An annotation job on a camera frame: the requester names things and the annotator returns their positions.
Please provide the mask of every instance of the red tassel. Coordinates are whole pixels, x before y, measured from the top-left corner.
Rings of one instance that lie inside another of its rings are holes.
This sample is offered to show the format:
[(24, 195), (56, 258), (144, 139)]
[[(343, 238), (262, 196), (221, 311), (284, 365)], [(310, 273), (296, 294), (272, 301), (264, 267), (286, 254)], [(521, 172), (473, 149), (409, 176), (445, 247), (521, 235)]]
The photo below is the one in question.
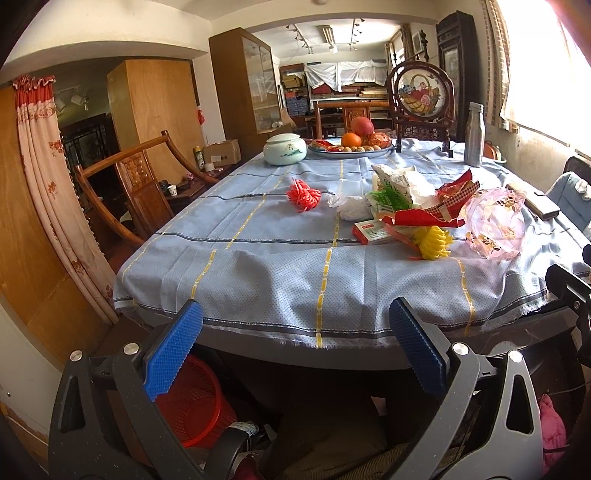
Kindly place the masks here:
[(286, 195), (291, 203), (301, 209), (301, 212), (312, 210), (318, 205), (322, 196), (319, 190), (311, 189), (302, 180), (294, 180), (294, 184), (287, 190)]

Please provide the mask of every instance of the fruit plate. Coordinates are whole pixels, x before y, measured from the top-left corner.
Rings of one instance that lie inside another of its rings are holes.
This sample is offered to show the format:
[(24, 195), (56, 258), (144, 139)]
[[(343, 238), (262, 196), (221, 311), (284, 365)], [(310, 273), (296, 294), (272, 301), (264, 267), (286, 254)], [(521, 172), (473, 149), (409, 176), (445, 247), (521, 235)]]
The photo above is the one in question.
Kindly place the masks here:
[[(329, 139), (329, 142), (339, 146), (340, 145), (340, 138)], [(311, 148), (310, 151), (314, 152), (316, 155), (322, 158), (328, 158), (330, 160), (347, 160), (348, 158), (361, 158), (361, 157), (368, 157), (368, 158), (377, 158), (383, 157), (391, 153), (395, 148), (394, 142), (390, 144), (388, 148), (383, 148), (382, 150), (373, 151), (373, 152), (328, 152), (326, 150), (315, 150)]]

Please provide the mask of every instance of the pink floral bag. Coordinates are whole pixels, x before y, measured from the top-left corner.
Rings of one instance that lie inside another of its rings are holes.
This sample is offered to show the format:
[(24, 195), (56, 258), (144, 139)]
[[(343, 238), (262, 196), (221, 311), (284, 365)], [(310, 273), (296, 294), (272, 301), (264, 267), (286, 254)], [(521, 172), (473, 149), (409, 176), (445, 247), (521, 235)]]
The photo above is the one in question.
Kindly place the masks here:
[(479, 190), (462, 207), (466, 240), (488, 259), (510, 260), (521, 253), (525, 222), (521, 206), (525, 193), (504, 188)]

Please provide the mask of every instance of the jar lid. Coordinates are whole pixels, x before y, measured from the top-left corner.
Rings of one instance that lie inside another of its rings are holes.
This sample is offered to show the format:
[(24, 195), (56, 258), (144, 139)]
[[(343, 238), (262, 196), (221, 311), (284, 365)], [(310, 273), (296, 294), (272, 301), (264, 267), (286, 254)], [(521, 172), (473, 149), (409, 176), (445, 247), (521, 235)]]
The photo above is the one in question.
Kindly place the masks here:
[(297, 140), (298, 138), (300, 138), (300, 136), (296, 134), (279, 134), (271, 137), (269, 140), (267, 140), (267, 143), (289, 142), (289, 140)]
[(483, 112), (484, 105), (481, 105), (480, 103), (476, 102), (470, 102), (470, 110), (472, 110), (473, 112)]

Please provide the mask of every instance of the metal rivet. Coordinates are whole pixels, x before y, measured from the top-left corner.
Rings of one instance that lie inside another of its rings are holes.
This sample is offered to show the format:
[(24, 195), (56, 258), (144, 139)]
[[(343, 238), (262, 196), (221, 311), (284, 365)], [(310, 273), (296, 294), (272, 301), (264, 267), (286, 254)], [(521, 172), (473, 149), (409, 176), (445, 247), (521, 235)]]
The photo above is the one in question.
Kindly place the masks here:
[(467, 355), (470, 349), (467, 345), (463, 343), (454, 343), (453, 344), (453, 351), (456, 352), (458, 355)]
[(518, 352), (517, 350), (512, 350), (509, 352), (509, 358), (518, 364), (523, 360), (523, 355), (521, 355), (521, 352)]
[(80, 350), (74, 350), (71, 354), (70, 354), (70, 360), (72, 360), (73, 362), (77, 362), (78, 360), (80, 360), (82, 358), (82, 351)]
[(137, 343), (128, 343), (123, 347), (123, 353), (125, 355), (135, 355), (139, 351), (139, 345)]

